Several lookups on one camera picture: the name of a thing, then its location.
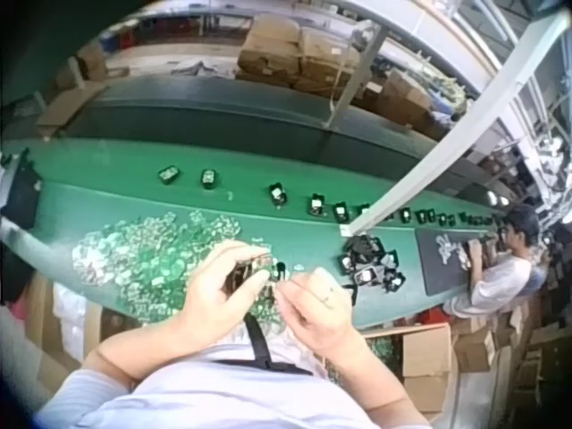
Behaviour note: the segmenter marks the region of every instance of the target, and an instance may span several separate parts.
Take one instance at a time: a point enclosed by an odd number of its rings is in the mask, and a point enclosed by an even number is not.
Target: white shirt
[[[213,362],[252,359],[252,346],[244,332],[240,326],[212,348],[159,369],[131,394],[106,375],[88,369],[75,371],[39,411],[39,427],[378,428],[348,393],[323,378],[314,356],[295,346],[288,330],[265,332],[273,360],[295,363],[314,376]],[[408,425],[400,429],[431,428]]]
[[[532,264],[510,253],[501,254],[495,266],[483,271],[483,279],[466,293],[443,304],[443,310],[457,317],[488,315],[507,305],[525,287]]]

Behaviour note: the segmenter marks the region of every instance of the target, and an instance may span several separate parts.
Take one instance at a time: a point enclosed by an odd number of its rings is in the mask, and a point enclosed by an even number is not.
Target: workbench
[[[341,275],[336,260],[345,241],[340,227],[331,213],[319,219],[308,214],[309,198],[319,193],[329,205],[345,201],[354,218],[358,205],[374,202],[392,186],[384,179],[318,165],[166,143],[103,139],[4,143],[7,153],[18,153],[25,147],[30,148],[30,158],[44,178],[36,226],[27,233],[10,230],[3,223],[2,240],[47,277],[123,313],[126,310],[116,302],[115,287],[83,284],[73,271],[72,249],[90,231],[169,211],[180,218],[195,208],[206,215],[226,213],[240,222],[242,240],[264,238],[287,266],[301,264],[312,270],[320,265],[346,284],[349,278]],[[172,164],[181,169],[181,177],[163,185],[157,173]],[[206,168],[219,174],[219,186],[214,190],[200,185],[200,174]],[[288,204],[282,209],[274,207],[268,195],[268,186],[275,182],[281,182],[288,194]],[[487,207],[429,191],[411,201],[410,207],[434,207],[438,213],[448,214],[490,214]],[[466,286],[427,297],[415,236],[419,225],[415,221],[402,225],[398,218],[372,233],[382,239],[386,249],[397,249],[400,270],[407,281],[390,294],[378,287],[360,288],[353,316],[358,328],[433,307]]]

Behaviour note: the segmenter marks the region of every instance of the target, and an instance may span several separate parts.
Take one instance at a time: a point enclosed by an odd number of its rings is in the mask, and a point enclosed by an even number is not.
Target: black mat
[[[468,272],[463,270],[456,254],[451,255],[446,265],[443,264],[437,237],[449,236],[451,243],[469,241],[481,236],[479,232],[458,232],[444,230],[416,230],[417,245],[421,256],[421,266],[425,279],[425,292],[427,296],[455,289],[468,284]]]

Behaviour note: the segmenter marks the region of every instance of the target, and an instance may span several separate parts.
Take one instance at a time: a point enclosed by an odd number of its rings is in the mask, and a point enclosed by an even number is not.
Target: pile of circuit boards
[[[344,288],[352,290],[353,305],[359,287],[381,286],[386,292],[397,292],[403,286],[406,279],[398,271],[397,251],[386,251],[379,238],[367,234],[351,237],[343,252],[338,261],[341,271],[352,280],[352,284]]]

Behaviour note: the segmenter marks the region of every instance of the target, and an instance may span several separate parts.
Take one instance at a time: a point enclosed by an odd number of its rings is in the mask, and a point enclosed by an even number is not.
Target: black lanyard
[[[244,323],[247,326],[248,337],[250,337],[250,342],[252,343],[254,360],[224,359],[217,360],[216,362],[225,365],[248,366],[251,368],[264,369],[265,371],[273,371],[275,373],[313,375],[309,371],[298,368],[293,364],[273,362],[268,344],[266,343],[266,338],[262,334],[257,319],[250,313],[247,313],[244,316]]]

